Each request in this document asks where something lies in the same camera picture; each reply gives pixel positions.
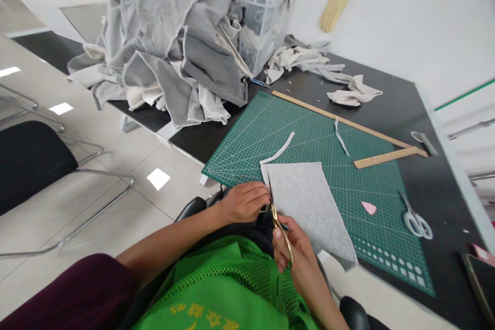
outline green cutting mat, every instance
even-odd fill
[[[273,156],[291,132],[292,142],[273,163],[320,161],[358,258],[435,296],[421,243],[404,226],[399,191],[405,188],[397,160],[360,170],[352,163],[394,151],[391,143],[339,123],[348,157],[334,120],[259,92],[202,173],[229,187],[262,181],[259,162]],[[375,205],[376,213],[369,215],[361,201]]]

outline metal chair frame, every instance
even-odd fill
[[[92,153],[90,154],[89,156],[85,157],[84,159],[82,159],[81,161],[79,161],[77,163],[78,166],[81,166],[82,164],[84,164],[85,162],[89,161],[90,159],[96,157],[96,156],[99,156],[103,153],[104,151],[104,148],[98,144],[95,144],[95,143],[91,143],[91,142],[87,142],[87,141],[84,141],[82,139],[78,139],[78,138],[73,138],[73,137],[69,137],[65,134],[61,134],[61,133],[57,133],[60,137],[62,138],[69,138],[69,139],[72,139],[74,140],[75,142],[78,142],[78,143],[83,143],[83,144],[86,144],[86,145],[90,145],[92,147],[95,147],[98,149],[97,152],[95,153]],[[93,220],[95,220],[96,218],[98,218],[102,213],[105,212],[105,210],[107,210],[110,206],[112,206],[114,203],[116,203],[123,195],[125,195],[128,190],[134,185],[134,177],[132,175],[129,175],[129,174],[119,174],[119,173],[112,173],[112,172],[105,172],[105,171],[100,171],[100,170],[92,170],[92,169],[76,169],[72,172],[72,174],[74,173],[91,173],[91,174],[99,174],[99,175],[108,175],[108,176],[115,176],[115,177],[118,177],[118,178],[127,178],[127,179],[130,179],[130,182],[129,184],[127,185],[127,188],[121,192],[117,197],[115,197],[112,201],[110,201],[108,204],[106,204],[105,206],[103,206],[100,210],[98,210],[95,214],[93,214],[92,216],[90,216],[87,220],[85,220],[84,222],[82,222],[78,227],[76,227],[72,232],[70,232],[66,237],[64,237],[63,239],[61,239],[60,241],[54,243],[53,245],[45,248],[45,249],[42,249],[42,250],[37,250],[37,251],[31,251],[31,252],[16,252],[16,253],[0,253],[0,259],[7,259],[7,258],[22,258],[22,257],[31,257],[31,256],[37,256],[37,255],[43,255],[43,254],[46,254],[54,249],[56,249],[57,247],[59,246],[62,246],[63,244],[65,244],[66,242],[68,242],[69,240],[71,240],[74,236],[76,236],[79,232],[81,232],[88,224],[90,224]]]
[[[22,93],[18,92],[17,90],[10,89],[10,88],[6,87],[6,86],[5,86],[5,85],[3,85],[3,84],[0,84],[0,88],[3,88],[3,89],[5,89],[5,90],[8,90],[9,92],[14,93],[15,95],[21,96],[22,98],[26,99],[27,101],[32,102],[32,103],[33,103],[33,105],[31,106],[31,109],[32,109],[33,111],[36,111],[36,110],[38,109],[38,107],[39,107],[38,102],[36,102],[34,99],[32,99],[32,98],[28,97],[27,95],[24,95],[24,94],[22,94]],[[12,101],[10,101],[10,100],[6,99],[5,97],[0,96],[0,99],[2,99],[3,101],[6,101],[6,102],[8,102],[8,103],[12,103]],[[15,114],[13,114],[13,115],[11,115],[11,116],[9,116],[9,117],[6,117],[6,118],[4,118],[4,119],[1,119],[1,120],[0,120],[0,124],[4,123],[4,122],[6,122],[6,121],[9,121],[9,120],[11,120],[11,119],[15,119],[15,118],[17,118],[17,117],[19,117],[19,116],[22,116],[22,115],[24,115],[24,114],[26,114],[26,113],[28,113],[28,112],[29,112],[29,111],[24,110],[24,111],[22,111],[22,112],[15,113]]]
[[[35,114],[36,116],[39,116],[41,118],[44,118],[45,120],[48,120],[48,121],[51,121],[51,122],[54,122],[55,124],[59,125],[60,126],[60,129],[58,129],[57,133],[63,133],[65,131],[65,125],[63,122],[60,122],[60,121],[57,121],[57,120],[54,120],[52,118],[49,118],[48,116],[45,116],[39,112],[37,112],[36,110],[38,109],[38,102],[36,102],[35,100],[25,96],[25,95],[22,95],[21,93],[18,93],[16,92],[15,90],[12,90],[12,89],[9,89],[9,88],[6,88],[5,86],[3,86],[2,84],[0,84],[0,87],[2,88],[5,88],[7,90],[10,90],[11,92],[14,92],[15,94],[18,94],[20,95],[21,97],[23,98],[26,98],[27,100],[30,100],[31,102],[34,102],[34,108],[28,108],[28,107],[24,107],[23,105],[20,105],[19,103],[17,102],[13,102],[9,99],[6,99],[5,97],[2,97],[0,96],[0,99],[2,99],[3,101],[6,101],[7,103],[11,104],[12,106],[16,106],[20,109],[22,109],[23,111],[21,112],[18,112],[18,113],[15,113],[9,117],[6,117],[4,119],[1,119],[0,120],[0,124],[3,124],[4,122],[8,121],[8,120],[12,120],[14,118],[18,118],[19,116],[22,116],[26,113],[32,113],[32,114]]]

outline white scissors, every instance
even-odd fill
[[[404,200],[404,204],[407,206],[406,214],[404,214],[404,224],[407,229],[416,237],[424,237],[426,240],[431,240],[433,238],[433,232],[428,223],[421,218],[419,214],[414,212],[404,194],[400,191],[399,194],[401,195],[402,200]]]

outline green mesh vest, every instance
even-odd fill
[[[317,328],[290,270],[251,240],[228,236],[183,257],[136,324],[151,328]]]

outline plastic storage box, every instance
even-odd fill
[[[289,20],[287,0],[240,0],[245,7],[239,54],[256,76],[284,44]]]

